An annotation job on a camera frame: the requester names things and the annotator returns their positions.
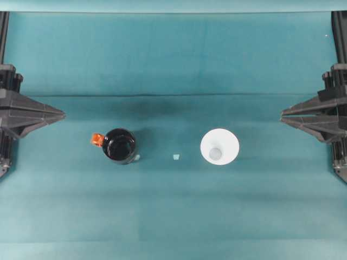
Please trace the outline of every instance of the orange cap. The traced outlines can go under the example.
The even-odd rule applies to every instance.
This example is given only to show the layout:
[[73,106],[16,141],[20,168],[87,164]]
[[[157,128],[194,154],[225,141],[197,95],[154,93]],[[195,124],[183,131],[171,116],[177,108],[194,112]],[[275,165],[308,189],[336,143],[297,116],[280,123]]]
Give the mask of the orange cap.
[[102,134],[93,134],[91,138],[91,144],[101,147],[102,144],[104,143],[104,135]]

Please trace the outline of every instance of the small white object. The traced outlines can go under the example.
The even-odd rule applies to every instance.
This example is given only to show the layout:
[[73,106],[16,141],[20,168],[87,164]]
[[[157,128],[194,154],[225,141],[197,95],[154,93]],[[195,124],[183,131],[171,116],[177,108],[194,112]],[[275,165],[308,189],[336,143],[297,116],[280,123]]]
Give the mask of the small white object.
[[206,161],[215,165],[225,165],[237,157],[240,144],[230,131],[217,128],[209,131],[201,140],[200,151]]

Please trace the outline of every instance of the black cup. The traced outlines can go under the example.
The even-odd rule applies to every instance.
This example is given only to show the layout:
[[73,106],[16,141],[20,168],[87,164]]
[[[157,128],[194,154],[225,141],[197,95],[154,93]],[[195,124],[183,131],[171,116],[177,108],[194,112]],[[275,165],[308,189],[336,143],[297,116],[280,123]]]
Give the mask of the black cup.
[[129,164],[136,156],[135,136],[122,128],[111,130],[105,135],[102,150],[115,163]]

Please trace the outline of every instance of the white funnel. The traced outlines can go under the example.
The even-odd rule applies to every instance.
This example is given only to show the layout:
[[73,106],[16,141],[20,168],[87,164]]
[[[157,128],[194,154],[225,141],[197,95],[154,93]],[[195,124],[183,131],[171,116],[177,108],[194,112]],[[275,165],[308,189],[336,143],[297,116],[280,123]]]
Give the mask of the white funnel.
[[206,161],[215,165],[225,165],[237,157],[240,144],[230,131],[217,128],[209,131],[201,140],[200,150]]

